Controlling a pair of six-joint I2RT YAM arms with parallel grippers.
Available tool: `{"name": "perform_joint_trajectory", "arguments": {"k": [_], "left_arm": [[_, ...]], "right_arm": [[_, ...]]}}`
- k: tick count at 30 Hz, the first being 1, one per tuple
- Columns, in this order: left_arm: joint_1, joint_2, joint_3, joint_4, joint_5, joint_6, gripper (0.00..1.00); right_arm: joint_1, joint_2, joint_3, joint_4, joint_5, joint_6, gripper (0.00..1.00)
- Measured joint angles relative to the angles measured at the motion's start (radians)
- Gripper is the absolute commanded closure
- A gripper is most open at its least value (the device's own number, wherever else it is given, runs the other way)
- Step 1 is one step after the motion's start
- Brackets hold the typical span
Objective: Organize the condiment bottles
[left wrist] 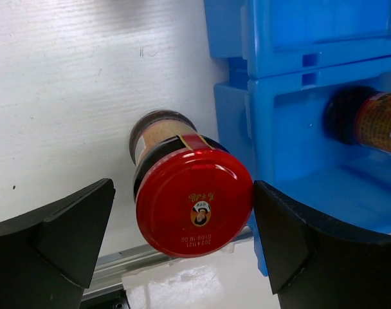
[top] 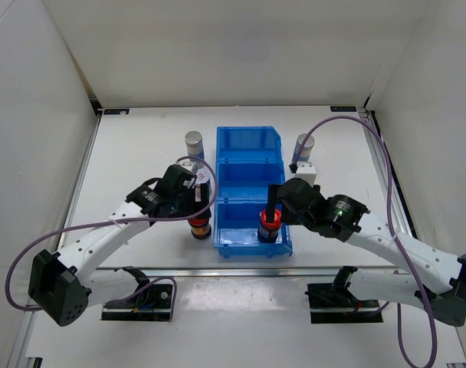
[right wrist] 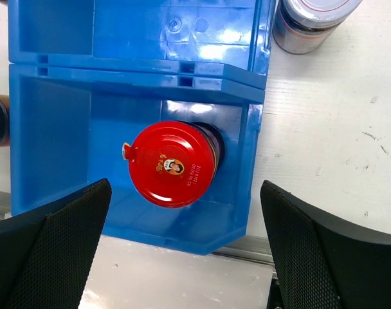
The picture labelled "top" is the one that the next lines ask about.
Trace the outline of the white cap spice jar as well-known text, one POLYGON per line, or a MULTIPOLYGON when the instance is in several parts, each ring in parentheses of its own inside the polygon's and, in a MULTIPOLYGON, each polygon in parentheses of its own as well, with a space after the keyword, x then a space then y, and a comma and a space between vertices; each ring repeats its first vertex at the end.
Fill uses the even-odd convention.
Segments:
POLYGON ((201 206, 209 203, 211 195, 211 174, 204 166, 199 168, 195 174, 195 202, 201 206))

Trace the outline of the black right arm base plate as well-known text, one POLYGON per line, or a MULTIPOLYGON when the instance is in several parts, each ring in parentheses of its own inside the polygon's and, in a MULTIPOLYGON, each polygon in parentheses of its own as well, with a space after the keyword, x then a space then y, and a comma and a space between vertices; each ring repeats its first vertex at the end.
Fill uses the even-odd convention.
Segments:
POLYGON ((330 283, 308 284, 311 324, 380 324, 381 306, 377 300, 358 301, 336 296, 330 283))

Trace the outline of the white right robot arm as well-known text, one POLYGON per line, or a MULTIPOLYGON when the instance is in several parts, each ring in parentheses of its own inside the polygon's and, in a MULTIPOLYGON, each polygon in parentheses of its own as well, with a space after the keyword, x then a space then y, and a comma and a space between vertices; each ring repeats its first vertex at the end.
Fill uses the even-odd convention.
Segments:
POLYGON ((382 300, 424 309, 454 327, 466 320, 466 254, 439 251, 405 233, 392 231, 366 205, 347 195, 324 197, 318 185, 294 178, 271 184, 267 215, 281 207, 286 225, 302 225, 324 238, 359 247, 385 259, 400 272, 368 271, 343 266, 330 286, 330 296, 344 307, 353 302, 382 300))

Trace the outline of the silver cap shaker bottle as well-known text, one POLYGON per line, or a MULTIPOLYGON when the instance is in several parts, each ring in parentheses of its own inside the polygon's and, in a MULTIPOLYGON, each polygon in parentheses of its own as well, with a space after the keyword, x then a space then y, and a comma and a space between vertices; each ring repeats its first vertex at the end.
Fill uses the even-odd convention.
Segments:
POLYGON ((296 143, 295 143, 295 146, 294 146, 294 151, 293 151, 291 163, 293 163, 296 158, 298 158, 298 161, 297 161, 298 163, 299 162, 305 162, 306 163, 306 162, 308 162, 310 160, 310 154, 311 154, 312 149, 314 147, 315 140, 314 140, 314 138, 312 136, 309 136, 306 143, 303 146, 301 146, 301 144, 303 143, 305 137, 306 137, 305 133, 302 133, 297 137, 297 140, 296 140, 296 143))
POLYGON ((205 158, 202 135, 196 130, 187 132, 185 135, 185 146, 189 156, 205 158))

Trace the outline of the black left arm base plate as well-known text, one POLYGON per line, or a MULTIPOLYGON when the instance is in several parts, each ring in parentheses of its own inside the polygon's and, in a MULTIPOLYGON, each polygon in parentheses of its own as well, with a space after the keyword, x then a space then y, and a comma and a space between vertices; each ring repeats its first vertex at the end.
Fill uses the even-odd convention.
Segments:
POLYGON ((161 277, 147 284, 147 289, 125 302, 109 302, 102 308, 102 321, 170 322, 177 295, 174 278, 161 277))

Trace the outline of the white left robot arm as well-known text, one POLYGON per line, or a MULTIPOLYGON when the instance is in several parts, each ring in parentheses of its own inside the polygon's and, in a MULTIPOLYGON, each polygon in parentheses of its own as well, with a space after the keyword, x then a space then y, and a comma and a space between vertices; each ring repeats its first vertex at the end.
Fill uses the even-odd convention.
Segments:
POLYGON ((100 274, 97 269, 121 246, 157 222, 208 219, 210 189, 205 163, 187 161, 168 167, 161 178, 146 180, 126 196, 102 223, 60 251, 40 251, 33 260, 30 298, 60 327, 102 304, 134 310, 151 303, 151 280, 133 266, 100 274))

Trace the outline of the red cap sauce jar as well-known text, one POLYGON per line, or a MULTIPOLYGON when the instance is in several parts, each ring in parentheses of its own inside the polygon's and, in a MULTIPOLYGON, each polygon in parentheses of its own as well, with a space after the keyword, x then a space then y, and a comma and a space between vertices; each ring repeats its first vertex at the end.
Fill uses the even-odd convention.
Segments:
POLYGON ((209 218, 192 218, 188 220, 192 236, 198 240, 207 239, 212 233, 209 218))
POLYGON ((267 220, 266 210, 263 210, 260 214, 260 225, 258 228, 258 240, 262 243, 274 244, 277 241, 278 233, 282 226, 281 211, 279 209, 274 210, 274 219, 269 222, 267 220))

